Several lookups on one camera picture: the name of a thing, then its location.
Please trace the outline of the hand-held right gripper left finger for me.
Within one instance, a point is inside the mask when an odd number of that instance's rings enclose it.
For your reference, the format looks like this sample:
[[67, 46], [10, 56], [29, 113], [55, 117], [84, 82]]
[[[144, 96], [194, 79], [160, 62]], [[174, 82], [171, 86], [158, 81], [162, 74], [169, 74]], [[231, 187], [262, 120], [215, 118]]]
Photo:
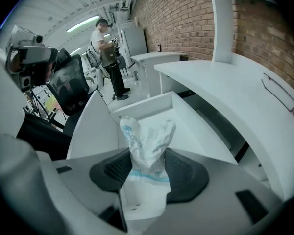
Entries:
[[44, 152], [37, 155], [69, 232], [127, 232], [120, 194], [132, 169], [127, 148], [58, 161]]

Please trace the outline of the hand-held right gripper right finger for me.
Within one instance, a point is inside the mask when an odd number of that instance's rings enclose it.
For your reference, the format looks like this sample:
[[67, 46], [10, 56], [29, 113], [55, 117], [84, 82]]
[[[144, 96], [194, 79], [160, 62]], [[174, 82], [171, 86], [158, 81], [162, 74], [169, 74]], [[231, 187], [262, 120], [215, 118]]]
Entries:
[[161, 218], [164, 235], [242, 235], [282, 205], [244, 169], [228, 162], [168, 149], [171, 192]]

